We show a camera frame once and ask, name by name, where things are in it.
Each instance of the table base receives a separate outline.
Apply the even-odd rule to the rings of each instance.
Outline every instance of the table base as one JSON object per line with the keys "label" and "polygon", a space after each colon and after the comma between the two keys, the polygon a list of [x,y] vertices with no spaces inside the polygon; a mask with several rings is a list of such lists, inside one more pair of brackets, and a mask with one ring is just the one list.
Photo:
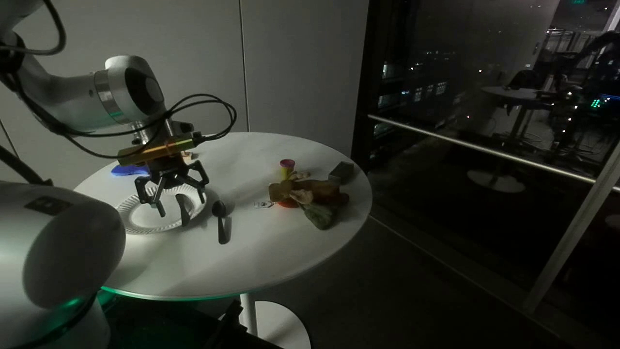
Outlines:
{"label": "table base", "polygon": [[[243,304],[245,303],[243,300],[242,297],[244,312],[250,309],[250,314],[241,314],[239,321],[250,329],[251,324],[245,322],[252,321],[248,318],[248,315],[252,313],[252,306]],[[257,301],[253,303],[258,337],[284,349],[311,348],[308,331],[306,331],[299,317],[292,311],[273,302]]]}
{"label": "table base", "polygon": [[486,171],[469,170],[467,171],[467,177],[474,183],[485,188],[489,188],[501,193],[520,193],[525,190],[525,185],[516,180],[512,176],[496,176],[494,180],[494,174]]}

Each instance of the blue object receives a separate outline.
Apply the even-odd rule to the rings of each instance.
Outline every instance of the blue object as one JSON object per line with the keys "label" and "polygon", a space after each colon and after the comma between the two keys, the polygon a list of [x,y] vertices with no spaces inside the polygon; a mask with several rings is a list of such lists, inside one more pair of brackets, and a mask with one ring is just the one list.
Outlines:
{"label": "blue object", "polygon": [[149,174],[149,168],[146,165],[144,165],[144,166],[136,166],[136,165],[121,166],[121,165],[116,165],[112,169],[112,174],[114,176],[116,176],[116,177],[131,176],[131,175],[148,175]]}

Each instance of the small label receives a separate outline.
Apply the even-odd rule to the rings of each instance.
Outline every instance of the small label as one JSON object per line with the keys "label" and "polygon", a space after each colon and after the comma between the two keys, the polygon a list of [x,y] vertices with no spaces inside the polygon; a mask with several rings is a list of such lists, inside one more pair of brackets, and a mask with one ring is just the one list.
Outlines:
{"label": "small label", "polygon": [[73,206],[70,202],[51,196],[40,196],[30,201],[24,207],[33,211],[41,212],[48,215],[58,215],[60,212]]}

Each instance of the paper plate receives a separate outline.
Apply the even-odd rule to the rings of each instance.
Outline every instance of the paper plate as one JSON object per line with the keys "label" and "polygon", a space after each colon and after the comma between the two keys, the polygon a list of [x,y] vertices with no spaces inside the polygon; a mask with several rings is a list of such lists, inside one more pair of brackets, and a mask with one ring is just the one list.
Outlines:
{"label": "paper plate", "polygon": [[[146,188],[146,193],[152,196],[156,189],[155,187]],[[177,194],[185,197],[185,209],[190,214],[190,219],[196,217],[205,208],[205,204],[200,202],[198,191],[187,184],[162,191],[160,201],[166,210],[165,217],[160,217],[159,211],[151,205],[141,204],[138,195],[134,194],[117,207],[125,224],[125,232],[127,234],[149,234],[180,227],[182,222]]]}

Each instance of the floor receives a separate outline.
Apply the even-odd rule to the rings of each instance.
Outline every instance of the floor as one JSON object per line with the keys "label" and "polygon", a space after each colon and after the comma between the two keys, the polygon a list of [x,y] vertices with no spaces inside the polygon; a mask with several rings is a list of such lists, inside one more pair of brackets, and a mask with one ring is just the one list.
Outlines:
{"label": "floor", "polygon": [[322,348],[567,348],[555,336],[369,219],[322,266],[257,294]]}

